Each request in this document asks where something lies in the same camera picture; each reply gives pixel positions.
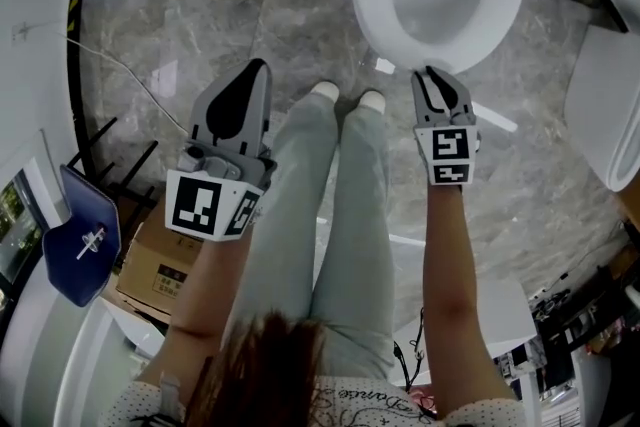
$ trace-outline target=woman's right arm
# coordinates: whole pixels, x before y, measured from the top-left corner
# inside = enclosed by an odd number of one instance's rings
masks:
[[[429,186],[424,255],[424,328],[438,414],[479,400],[515,398],[480,332],[476,274],[462,192]]]

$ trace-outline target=pants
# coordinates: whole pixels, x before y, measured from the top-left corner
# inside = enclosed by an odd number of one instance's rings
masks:
[[[274,310],[292,321],[319,321],[323,375],[386,379],[394,363],[394,265],[383,116],[361,106],[345,120],[331,235],[314,288],[316,216],[337,143],[329,99],[311,93],[291,109],[274,142],[279,167],[262,200],[231,322]]]

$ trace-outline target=shirt sleeve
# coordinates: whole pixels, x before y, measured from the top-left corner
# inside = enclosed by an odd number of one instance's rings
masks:
[[[447,426],[515,427],[526,425],[523,405],[513,399],[481,400],[456,409],[445,419]]]
[[[120,394],[115,403],[100,415],[98,427],[127,427],[136,418],[160,412],[162,392],[157,386],[134,381]],[[180,405],[184,420],[185,408]]]

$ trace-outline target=woman's left arm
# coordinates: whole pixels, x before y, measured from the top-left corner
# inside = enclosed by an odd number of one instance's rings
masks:
[[[222,336],[251,245],[252,229],[232,242],[204,242],[178,295],[167,337],[137,381],[159,386],[163,373],[180,381],[187,405],[205,360],[220,350]]]

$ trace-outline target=brown hair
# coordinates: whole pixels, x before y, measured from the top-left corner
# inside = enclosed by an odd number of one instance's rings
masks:
[[[272,313],[237,324],[215,360],[205,365],[186,427],[306,427],[320,363],[320,326],[289,323]]]

